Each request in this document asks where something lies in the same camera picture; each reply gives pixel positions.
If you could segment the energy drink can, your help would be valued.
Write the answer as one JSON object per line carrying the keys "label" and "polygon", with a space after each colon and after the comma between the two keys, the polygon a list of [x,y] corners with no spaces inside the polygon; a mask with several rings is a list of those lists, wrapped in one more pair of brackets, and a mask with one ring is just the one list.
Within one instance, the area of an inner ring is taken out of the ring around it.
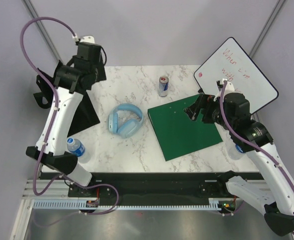
{"label": "energy drink can", "polygon": [[166,97],[168,95],[169,78],[167,76],[159,77],[158,95]]}

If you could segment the black canvas bag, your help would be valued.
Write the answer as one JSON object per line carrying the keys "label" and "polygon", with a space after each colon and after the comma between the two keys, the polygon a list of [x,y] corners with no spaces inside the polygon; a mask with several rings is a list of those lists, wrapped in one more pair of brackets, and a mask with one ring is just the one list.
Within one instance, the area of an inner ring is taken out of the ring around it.
{"label": "black canvas bag", "polygon": [[[55,88],[67,89],[67,92],[71,94],[79,93],[83,95],[80,104],[72,115],[73,119],[68,136],[100,123],[87,90],[91,90],[93,84],[107,79],[102,59],[99,61],[87,61],[73,56],[66,65],[59,61],[53,76],[49,76],[42,70],[40,72],[43,76],[37,75],[36,77],[36,84],[40,92],[33,95],[38,106],[42,109],[49,109],[53,101],[54,93],[49,84],[55,86]],[[49,84],[45,82],[44,78],[49,80]]]}

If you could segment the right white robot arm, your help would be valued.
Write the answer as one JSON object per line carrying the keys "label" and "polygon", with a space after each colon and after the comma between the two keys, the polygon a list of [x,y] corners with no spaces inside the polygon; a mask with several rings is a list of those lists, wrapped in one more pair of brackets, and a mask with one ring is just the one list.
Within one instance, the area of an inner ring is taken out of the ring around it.
{"label": "right white robot arm", "polygon": [[278,236],[294,232],[294,180],[278,154],[266,127],[251,118],[250,102],[241,93],[224,97],[199,94],[184,112],[196,121],[202,115],[205,124],[219,124],[229,131],[233,143],[256,165],[271,195],[264,193],[233,171],[218,177],[216,191],[222,197],[235,195],[263,216],[269,228]]}

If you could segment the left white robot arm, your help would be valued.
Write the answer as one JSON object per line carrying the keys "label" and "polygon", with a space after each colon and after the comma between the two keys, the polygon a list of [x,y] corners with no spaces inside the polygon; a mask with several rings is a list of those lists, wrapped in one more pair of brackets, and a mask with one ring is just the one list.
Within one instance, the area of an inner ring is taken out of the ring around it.
{"label": "left white robot arm", "polygon": [[79,184],[79,191],[86,197],[96,193],[97,185],[91,181],[92,174],[79,164],[77,156],[66,151],[66,140],[72,125],[89,128],[84,120],[91,117],[93,105],[87,91],[93,84],[107,79],[106,59],[101,45],[82,41],[69,64],[58,63],[50,81],[53,96],[42,135],[35,146],[26,149],[28,157]]}

